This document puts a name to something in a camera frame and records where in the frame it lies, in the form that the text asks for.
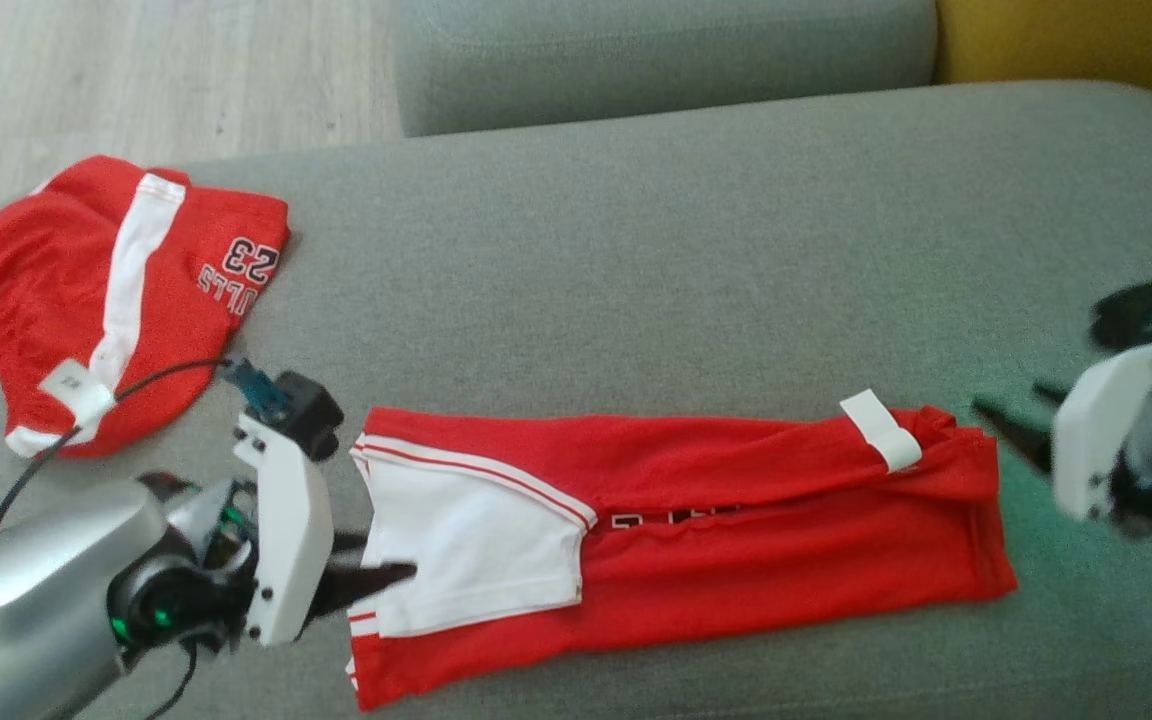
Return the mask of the large grey fabric sofa ottoman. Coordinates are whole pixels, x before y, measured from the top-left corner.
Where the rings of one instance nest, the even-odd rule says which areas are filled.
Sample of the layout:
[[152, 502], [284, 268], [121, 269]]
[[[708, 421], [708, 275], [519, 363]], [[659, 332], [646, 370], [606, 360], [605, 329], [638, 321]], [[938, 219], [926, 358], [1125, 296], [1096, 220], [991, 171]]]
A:
[[[1152, 94], [908, 88], [198, 164], [291, 205], [257, 364], [430, 414], [814, 419], [1091, 364], [1152, 279]], [[1152, 541], [1001, 452], [1020, 591], [450, 685], [376, 720], [1152, 720]]]

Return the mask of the red shorts with 23 print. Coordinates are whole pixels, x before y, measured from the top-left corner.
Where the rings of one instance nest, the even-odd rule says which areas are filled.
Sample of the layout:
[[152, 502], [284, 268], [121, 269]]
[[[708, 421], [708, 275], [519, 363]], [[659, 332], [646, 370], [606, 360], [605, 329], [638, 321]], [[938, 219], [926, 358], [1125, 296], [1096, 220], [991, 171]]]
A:
[[0, 209], [5, 446], [97, 457], [168, 427], [273, 281], [287, 202], [92, 156]]

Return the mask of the red jersey with white panel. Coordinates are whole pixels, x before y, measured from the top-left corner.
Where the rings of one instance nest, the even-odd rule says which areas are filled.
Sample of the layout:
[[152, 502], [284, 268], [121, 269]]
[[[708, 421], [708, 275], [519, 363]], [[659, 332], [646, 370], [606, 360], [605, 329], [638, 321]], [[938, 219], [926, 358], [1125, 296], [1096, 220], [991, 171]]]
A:
[[865, 391], [824, 420], [376, 407], [349, 450], [362, 711], [541, 664], [832, 623], [1018, 588], [995, 438]]

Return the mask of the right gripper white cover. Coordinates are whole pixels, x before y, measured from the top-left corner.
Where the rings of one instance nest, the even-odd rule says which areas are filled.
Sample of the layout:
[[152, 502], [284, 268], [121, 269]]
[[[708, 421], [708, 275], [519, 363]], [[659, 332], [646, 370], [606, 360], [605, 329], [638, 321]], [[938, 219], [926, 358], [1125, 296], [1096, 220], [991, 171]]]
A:
[[973, 397], [973, 414], [1038, 473], [1051, 473], [1053, 497], [1070, 518], [1152, 535], [1152, 343], [1094, 364], [1071, 391], [1033, 381], [1030, 392], [1059, 407], [1051, 432], [996, 397]]

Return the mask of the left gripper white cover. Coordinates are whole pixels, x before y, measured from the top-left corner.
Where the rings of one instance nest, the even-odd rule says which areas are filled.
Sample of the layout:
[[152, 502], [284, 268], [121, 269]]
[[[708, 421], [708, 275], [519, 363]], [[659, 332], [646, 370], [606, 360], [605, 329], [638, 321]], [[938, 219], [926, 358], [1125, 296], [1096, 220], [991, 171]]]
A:
[[165, 520], [162, 538], [109, 588], [111, 628], [126, 647], [283, 644], [303, 626], [415, 577], [410, 562], [326, 568], [332, 546], [334, 558], [361, 558], [369, 538], [334, 535], [319, 462], [273, 424], [238, 415], [234, 455], [251, 477], [152, 502]]

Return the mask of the grey sofa seat cushion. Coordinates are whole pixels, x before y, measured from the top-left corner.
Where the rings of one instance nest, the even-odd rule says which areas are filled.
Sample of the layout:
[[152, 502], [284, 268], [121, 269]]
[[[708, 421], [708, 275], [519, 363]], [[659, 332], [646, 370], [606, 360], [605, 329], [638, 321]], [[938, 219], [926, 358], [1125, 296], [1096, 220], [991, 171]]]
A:
[[397, 0], [408, 137], [932, 81], [935, 0]]

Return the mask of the yellow sofa back cushion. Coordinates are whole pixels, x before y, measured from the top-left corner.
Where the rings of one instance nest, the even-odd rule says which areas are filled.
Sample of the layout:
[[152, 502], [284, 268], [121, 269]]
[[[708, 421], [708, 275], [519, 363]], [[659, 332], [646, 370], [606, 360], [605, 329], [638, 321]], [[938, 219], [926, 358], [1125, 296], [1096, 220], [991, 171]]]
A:
[[1152, 0], [935, 0], [934, 79], [1102, 79], [1152, 92]]

